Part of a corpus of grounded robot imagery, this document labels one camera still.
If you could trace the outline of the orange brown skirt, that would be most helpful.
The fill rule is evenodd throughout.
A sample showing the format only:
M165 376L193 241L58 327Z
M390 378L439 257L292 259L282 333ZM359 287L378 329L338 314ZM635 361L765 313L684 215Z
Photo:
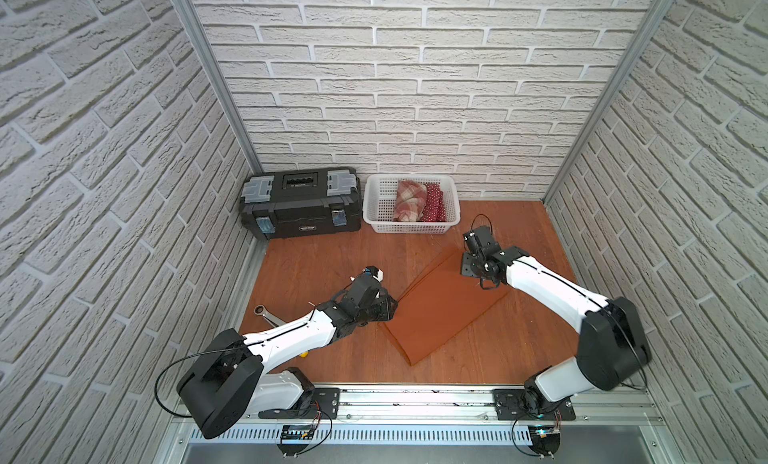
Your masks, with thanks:
M477 278L463 276L463 251L447 248L431 261L398 299L392 320L380 326L413 366L478 319L511 291L483 290Z

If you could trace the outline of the red polka dot skirt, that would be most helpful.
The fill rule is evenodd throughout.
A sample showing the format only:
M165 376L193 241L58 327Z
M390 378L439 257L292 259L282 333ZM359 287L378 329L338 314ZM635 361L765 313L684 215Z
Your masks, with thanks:
M444 192L437 183L426 184L426 202L420 217L421 222L446 222Z

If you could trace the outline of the red plaid skirt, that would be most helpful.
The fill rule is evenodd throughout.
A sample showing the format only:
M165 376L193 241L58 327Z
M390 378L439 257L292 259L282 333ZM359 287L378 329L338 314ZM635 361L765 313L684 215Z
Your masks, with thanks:
M398 182L393 220L397 222L420 222L427 202L427 186L414 180Z

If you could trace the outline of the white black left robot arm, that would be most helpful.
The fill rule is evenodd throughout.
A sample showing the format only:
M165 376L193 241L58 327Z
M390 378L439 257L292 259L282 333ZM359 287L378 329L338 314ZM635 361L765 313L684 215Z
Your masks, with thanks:
M247 414L297 409L304 417L320 412L309 403L313 384L296 368L273 370L314 349L329 346L371 322L394 317L397 301L382 285L383 272L366 267L329 300L303 317L258 333L241 335L233 328L220 332L208 347L173 361L192 362L176 392L185 414L206 439L216 438Z

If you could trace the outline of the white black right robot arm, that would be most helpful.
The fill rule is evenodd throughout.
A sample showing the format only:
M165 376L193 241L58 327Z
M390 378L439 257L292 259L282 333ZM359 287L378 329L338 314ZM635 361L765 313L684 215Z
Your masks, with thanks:
M585 289L550 270L528 252L504 249L489 226L463 234L466 252L461 274L504 284L535 298L578 334L575 356L550 366L524 384L522 406L531 415L552 412L571 396L592 390L611 391L639 375L652 360L635 304L620 296L608 298Z

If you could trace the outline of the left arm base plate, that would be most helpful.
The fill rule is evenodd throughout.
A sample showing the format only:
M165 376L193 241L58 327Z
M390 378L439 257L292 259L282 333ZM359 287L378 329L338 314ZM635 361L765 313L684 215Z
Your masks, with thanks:
M341 389L338 387L315 387L304 391L295 404L288 409L270 409L260 411L260 419L314 419L326 414L331 419L338 415Z

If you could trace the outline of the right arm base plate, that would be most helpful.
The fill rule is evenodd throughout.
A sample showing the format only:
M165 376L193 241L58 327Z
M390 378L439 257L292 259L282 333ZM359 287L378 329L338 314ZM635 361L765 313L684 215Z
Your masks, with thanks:
M491 391L499 421L550 420L574 421L576 414L569 398L547 401L532 388L496 388Z

